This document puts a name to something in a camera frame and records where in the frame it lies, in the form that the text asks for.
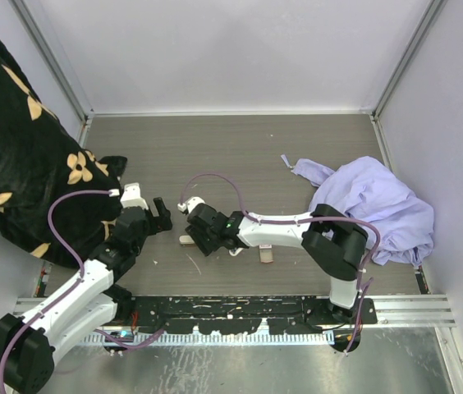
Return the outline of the beige stapler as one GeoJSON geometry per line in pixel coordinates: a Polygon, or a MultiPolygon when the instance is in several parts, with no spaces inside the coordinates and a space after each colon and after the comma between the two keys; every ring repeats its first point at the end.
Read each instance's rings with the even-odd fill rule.
{"type": "Polygon", "coordinates": [[[195,241],[188,235],[182,235],[179,237],[180,245],[182,246],[191,246],[195,245],[195,241]]]}

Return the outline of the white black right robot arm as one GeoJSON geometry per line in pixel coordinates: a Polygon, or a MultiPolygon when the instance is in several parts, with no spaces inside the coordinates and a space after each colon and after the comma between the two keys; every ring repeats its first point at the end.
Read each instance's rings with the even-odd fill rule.
{"type": "Polygon", "coordinates": [[[263,216],[235,211],[225,215],[200,198],[178,204],[187,235],[208,256],[220,248],[238,252],[262,245],[303,249],[330,277],[332,319],[348,323],[358,313],[360,262],[367,232],[327,204],[294,216],[263,216]]]}

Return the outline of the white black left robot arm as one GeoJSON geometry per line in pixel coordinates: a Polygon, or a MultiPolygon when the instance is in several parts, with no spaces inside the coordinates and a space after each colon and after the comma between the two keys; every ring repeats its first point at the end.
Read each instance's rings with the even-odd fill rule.
{"type": "Polygon", "coordinates": [[[78,263],[74,276],[48,298],[21,316],[0,318],[0,392],[37,393],[51,378],[63,356],[94,329],[112,322],[128,323],[133,315],[131,293],[117,281],[133,267],[149,236],[172,229],[163,199],[154,198],[151,213],[134,184],[123,192],[122,211],[112,234],[83,260],[54,226],[48,225],[78,263]]]}

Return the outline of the pink stapler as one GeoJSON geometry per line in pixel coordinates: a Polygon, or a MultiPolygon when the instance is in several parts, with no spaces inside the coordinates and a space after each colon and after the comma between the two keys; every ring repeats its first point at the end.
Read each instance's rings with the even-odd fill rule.
{"type": "Polygon", "coordinates": [[[235,248],[235,249],[229,250],[228,253],[230,256],[236,257],[242,250],[243,248],[235,248]]]}

